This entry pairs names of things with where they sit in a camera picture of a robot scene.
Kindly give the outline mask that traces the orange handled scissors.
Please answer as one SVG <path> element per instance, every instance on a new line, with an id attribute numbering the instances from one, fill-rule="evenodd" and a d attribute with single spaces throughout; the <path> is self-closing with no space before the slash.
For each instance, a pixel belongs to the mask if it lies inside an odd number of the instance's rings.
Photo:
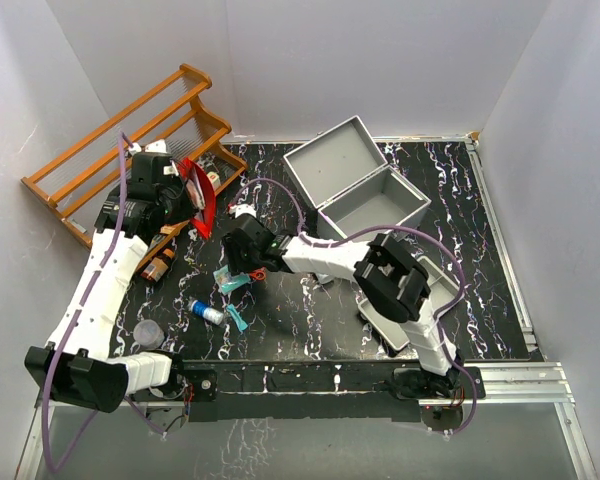
<path id="1" fill-rule="evenodd" d="M 253 281 L 263 281 L 266 279 L 266 269 L 259 268 L 249 273 L 249 277 Z"/>

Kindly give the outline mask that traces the red first aid pouch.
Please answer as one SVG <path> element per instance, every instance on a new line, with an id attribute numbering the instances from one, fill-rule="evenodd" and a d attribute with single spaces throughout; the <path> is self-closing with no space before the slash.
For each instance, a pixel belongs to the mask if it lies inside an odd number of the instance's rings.
<path id="1" fill-rule="evenodd" d="M 185 157 L 178 166 L 195 212 L 189 223 L 203 239 L 211 237 L 216 214 L 216 193 L 208 174 L 193 160 Z"/>

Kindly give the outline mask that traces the teal mask packet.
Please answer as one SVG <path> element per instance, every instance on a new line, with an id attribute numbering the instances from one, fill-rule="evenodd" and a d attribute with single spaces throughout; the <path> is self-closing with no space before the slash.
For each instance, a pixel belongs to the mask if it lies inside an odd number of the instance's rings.
<path id="1" fill-rule="evenodd" d="M 223 295 L 227 295 L 251 282 L 251 278 L 248 274 L 239 273 L 233 275 L 230 272 L 228 265 L 214 271 L 213 277 L 219 291 Z"/>

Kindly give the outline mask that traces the teal small packet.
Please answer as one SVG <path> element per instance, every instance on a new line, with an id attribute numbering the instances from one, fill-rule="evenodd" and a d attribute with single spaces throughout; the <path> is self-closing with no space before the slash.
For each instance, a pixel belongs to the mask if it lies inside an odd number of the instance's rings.
<path id="1" fill-rule="evenodd" d="M 244 332 L 249 327 L 249 324 L 242 318 L 240 312 L 233 304 L 228 304 L 226 306 L 226 312 L 240 332 Z"/>

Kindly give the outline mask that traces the white green-label pill bottle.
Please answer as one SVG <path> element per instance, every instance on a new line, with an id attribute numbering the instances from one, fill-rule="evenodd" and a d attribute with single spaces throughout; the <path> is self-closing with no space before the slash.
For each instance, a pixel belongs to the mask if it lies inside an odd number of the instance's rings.
<path id="1" fill-rule="evenodd" d="M 333 275 L 321 274 L 321 273 L 316 273 L 315 277 L 320 285 L 329 284 L 330 282 L 332 282 L 335 279 L 335 277 Z"/>

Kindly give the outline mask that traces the bandage packet bundle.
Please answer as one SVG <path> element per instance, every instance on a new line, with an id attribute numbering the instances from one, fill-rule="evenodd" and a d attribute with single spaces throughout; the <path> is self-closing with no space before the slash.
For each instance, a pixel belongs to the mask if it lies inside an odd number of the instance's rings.
<path id="1" fill-rule="evenodd" d="M 206 206 L 206 202 L 199 181 L 197 179 L 189 178 L 186 183 L 186 189 L 195 208 L 203 210 Z"/>

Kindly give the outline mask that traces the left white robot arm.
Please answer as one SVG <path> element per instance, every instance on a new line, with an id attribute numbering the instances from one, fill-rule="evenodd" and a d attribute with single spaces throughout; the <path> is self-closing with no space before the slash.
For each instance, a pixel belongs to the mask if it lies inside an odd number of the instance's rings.
<path id="1" fill-rule="evenodd" d="M 154 388 L 174 399 L 187 376 L 169 354 L 151 349 L 113 358 L 110 339 L 128 287 L 161 228 L 194 216 L 196 208 L 176 161 L 141 151 L 97 216 L 89 259 L 58 326 L 24 365 L 43 400 L 111 413 L 124 398 Z"/>

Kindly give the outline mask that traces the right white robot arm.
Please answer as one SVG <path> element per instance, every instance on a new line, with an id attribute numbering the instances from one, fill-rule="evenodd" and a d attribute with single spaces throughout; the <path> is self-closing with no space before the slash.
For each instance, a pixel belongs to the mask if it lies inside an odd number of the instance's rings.
<path id="1" fill-rule="evenodd" d="M 391 230 L 428 241 L 449 257 L 459 280 L 453 299 L 433 307 L 427 270 Z M 446 397 L 460 387 L 462 359 L 439 319 L 463 298 L 466 279 L 455 255 L 433 237 L 409 227 L 378 225 L 342 240 L 321 240 L 303 232 L 274 234 L 253 214 L 244 213 L 236 217 L 222 244 L 233 275 L 263 268 L 357 283 L 375 311 L 406 333 L 426 373 L 427 388 Z"/>

